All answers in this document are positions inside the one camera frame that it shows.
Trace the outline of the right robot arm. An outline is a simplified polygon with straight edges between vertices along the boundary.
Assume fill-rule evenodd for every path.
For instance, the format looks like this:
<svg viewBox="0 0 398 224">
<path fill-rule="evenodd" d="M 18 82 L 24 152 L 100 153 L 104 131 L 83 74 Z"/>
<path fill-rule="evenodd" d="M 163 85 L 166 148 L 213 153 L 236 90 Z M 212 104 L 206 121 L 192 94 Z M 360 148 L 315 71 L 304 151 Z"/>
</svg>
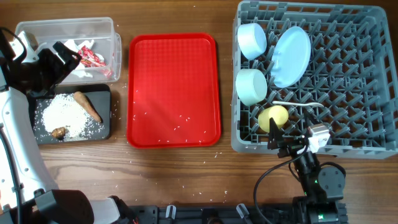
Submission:
<svg viewBox="0 0 398 224">
<path fill-rule="evenodd" d="M 320 163 L 317 152 L 326 146 L 330 132 L 314 115 L 304 111 L 307 130 L 300 138 L 288 141 L 273 118 L 269 119 L 269 149 L 277 149 L 278 157 L 290 157 L 289 162 L 303 188 L 304 196 L 295 197 L 286 215 L 277 218 L 282 223 L 348 223 L 343 199 L 346 171 L 334 162 Z"/>
</svg>

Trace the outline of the green bowl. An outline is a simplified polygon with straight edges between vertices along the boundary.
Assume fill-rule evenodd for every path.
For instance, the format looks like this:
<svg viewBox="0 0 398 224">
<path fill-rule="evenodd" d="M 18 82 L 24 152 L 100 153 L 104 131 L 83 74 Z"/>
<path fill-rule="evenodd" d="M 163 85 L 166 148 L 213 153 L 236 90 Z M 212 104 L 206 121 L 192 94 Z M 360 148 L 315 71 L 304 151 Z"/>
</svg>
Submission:
<svg viewBox="0 0 398 224">
<path fill-rule="evenodd" d="M 236 91 L 241 102 L 252 106 L 261 102 L 267 95 L 267 81 L 258 69 L 242 69 L 235 81 Z"/>
</svg>

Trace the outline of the brown food scrap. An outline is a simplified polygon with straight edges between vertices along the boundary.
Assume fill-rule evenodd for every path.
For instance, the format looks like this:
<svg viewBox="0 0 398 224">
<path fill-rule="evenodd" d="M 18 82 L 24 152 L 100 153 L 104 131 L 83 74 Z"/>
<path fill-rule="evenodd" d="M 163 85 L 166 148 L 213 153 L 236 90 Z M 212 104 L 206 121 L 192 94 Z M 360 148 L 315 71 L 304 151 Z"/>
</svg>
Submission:
<svg viewBox="0 0 398 224">
<path fill-rule="evenodd" d="M 66 127 L 60 127 L 60 128 L 55 128 L 51 132 L 51 136 L 54 139 L 64 140 L 67 133 L 68 133 L 68 129 Z"/>
</svg>

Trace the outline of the yellow plastic cup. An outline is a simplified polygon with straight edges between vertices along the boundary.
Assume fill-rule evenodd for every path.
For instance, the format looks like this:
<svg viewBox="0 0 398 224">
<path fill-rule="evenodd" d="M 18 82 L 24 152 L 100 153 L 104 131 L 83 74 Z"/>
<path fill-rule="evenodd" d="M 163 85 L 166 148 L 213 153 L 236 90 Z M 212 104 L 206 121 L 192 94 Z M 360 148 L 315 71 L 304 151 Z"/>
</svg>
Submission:
<svg viewBox="0 0 398 224">
<path fill-rule="evenodd" d="M 259 127 L 265 131 L 270 131 L 270 119 L 273 118 L 277 127 L 280 129 L 289 118 L 288 111 L 281 105 L 271 106 L 263 110 L 258 116 Z"/>
</svg>

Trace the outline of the brown carrot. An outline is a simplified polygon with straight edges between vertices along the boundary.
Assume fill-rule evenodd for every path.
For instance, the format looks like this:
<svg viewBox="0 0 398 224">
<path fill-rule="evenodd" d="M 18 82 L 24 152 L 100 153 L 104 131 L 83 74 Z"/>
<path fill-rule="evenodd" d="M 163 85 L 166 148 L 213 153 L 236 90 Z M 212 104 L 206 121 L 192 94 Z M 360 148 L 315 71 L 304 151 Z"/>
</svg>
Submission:
<svg viewBox="0 0 398 224">
<path fill-rule="evenodd" d="M 91 103 L 88 101 L 85 94 L 83 94 L 80 91 L 77 91 L 77 92 L 74 92 L 73 98 L 95 121 L 97 121 L 99 123 L 102 122 L 100 115 L 91 106 Z"/>
</svg>

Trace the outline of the white rice pile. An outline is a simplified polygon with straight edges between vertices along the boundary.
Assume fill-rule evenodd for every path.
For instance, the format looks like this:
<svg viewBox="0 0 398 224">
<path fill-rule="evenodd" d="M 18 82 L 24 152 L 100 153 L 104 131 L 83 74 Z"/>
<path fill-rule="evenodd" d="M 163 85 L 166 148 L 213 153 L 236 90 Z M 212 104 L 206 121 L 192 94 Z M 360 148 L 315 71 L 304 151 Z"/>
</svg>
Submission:
<svg viewBox="0 0 398 224">
<path fill-rule="evenodd" d="M 64 140 L 51 136 L 51 132 L 60 127 L 68 129 Z M 105 124 L 95 121 L 70 93 L 37 100 L 32 129 L 39 144 L 101 139 L 108 130 Z"/>
</svg>

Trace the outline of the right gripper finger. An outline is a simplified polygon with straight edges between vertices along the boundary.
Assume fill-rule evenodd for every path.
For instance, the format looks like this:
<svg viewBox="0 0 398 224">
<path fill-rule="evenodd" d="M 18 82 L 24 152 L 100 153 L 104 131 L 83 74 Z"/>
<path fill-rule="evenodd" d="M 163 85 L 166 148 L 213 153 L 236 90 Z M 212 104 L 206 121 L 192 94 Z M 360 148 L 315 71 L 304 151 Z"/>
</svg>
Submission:
<svg viewBox="0 0 398 224">
<path fill-rule="evenodd" d="M 317 120 L 317 118 L 313 114 L 311 114 L 307 109 L 303 109 L 303 115 L 304 115 L 304 120 L 305 120 L 304 123 L 306 128 L 320 124 L 319 120 Z"/>
<path fill-rule="evenodd" d="M 268 149 L 279 149 L 284 143 L 283 135 L 273 118 L 269 119 Z"/>
</svg>

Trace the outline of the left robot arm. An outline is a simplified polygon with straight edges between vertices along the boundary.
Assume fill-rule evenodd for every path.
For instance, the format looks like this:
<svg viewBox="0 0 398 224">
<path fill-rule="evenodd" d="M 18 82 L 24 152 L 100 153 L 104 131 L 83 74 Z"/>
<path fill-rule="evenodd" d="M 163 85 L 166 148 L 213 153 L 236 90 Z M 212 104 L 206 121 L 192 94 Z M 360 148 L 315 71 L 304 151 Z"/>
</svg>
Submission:
<svg viewBox="0 0 398 224">
<path fill-rule="evenodd" d="M 139 223 L 117 196 L 88 200 L 79 190 L 60 190 L 47 170 L 32 130 L 29 100 L 53 96 L 80 63 L 61 42 L 26 62 L 1 28 L 1 214 L 2 223 Z"/>
</svg>

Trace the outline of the white plastic spoon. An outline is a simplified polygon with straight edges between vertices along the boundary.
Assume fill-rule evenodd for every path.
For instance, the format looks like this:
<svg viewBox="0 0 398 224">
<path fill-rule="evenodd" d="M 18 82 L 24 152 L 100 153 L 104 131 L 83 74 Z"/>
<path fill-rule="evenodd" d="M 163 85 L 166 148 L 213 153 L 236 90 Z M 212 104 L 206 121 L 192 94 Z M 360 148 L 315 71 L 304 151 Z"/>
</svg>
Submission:
<svg viewBox="0 0 398 224">
<path fill-rule="evenodd" d="M 303 107 L 325 107 L 321 103 L 311 102 L 311 103 L 293 103 L 287 101 L 273 101 L 272 104 L 274 105 L 285 105 L 285 106 L 303 106 Z"/>
</svg>

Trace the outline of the large light blue plate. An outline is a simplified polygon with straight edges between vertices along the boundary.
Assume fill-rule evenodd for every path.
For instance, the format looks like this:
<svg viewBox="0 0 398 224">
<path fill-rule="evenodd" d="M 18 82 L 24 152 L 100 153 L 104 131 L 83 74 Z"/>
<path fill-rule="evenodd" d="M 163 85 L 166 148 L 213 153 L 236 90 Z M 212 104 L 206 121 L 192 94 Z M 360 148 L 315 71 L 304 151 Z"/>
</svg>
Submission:
<svg viewBox="0 0 398 224">
<path fill-rule="evenodd" d="M 276 87 L 285 88 L 301 79 L 308 67 L 311 49 L 310 38 L 301 27 L 291 27 L 282 34 L 271 59 L 274 62 L 271 76 Z"/>
</svg>

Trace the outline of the red snack wrapper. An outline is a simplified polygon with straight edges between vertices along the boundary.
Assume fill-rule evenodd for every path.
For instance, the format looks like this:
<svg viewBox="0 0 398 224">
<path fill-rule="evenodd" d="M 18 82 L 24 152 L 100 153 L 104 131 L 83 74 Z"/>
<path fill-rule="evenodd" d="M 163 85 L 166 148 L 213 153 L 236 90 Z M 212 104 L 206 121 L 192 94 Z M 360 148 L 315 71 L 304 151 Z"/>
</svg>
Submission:
<svg viewBox="0 0 398 224">
<path fill-rule="evenodd" d="M 79 55 L 82 57 L 80 60 L 79 66 L 77 66 L 77 69 L 81 69 L 81 71 L 75 72 L 75 75 L 84 78 L 93 78 L 94 75 L 97 75 L 99 72 L 101 72 L 106 78 L 109 78 L 112 75 L 112 71 L 110 69 L 100 69 L 99 71 L 85 71 L 86 68 L 98 68 L 98 67 L 105 67 L 106 63 L 104 61 L 104 58 L 99 55 L 95 54 L 91 49 L 89 49 L 87 46 L 82 46 L 80 50 L 78 51 Z"/>
</svg>

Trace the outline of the small light blue bowl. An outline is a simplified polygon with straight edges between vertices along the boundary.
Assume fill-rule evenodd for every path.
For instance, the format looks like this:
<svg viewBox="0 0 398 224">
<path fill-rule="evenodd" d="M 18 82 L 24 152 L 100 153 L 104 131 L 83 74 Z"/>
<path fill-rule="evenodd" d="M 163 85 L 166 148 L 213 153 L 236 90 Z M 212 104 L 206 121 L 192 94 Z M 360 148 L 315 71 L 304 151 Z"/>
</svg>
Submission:
<svg viewBox="0 0 398 224">
<path fill-rule="evenodd" d="M 248 60 L 254 60 L 266 51 L 266 35 L 262 27 L 257 23 L 240 25 L 237 38 L 241 53 Z"/>
</svg>

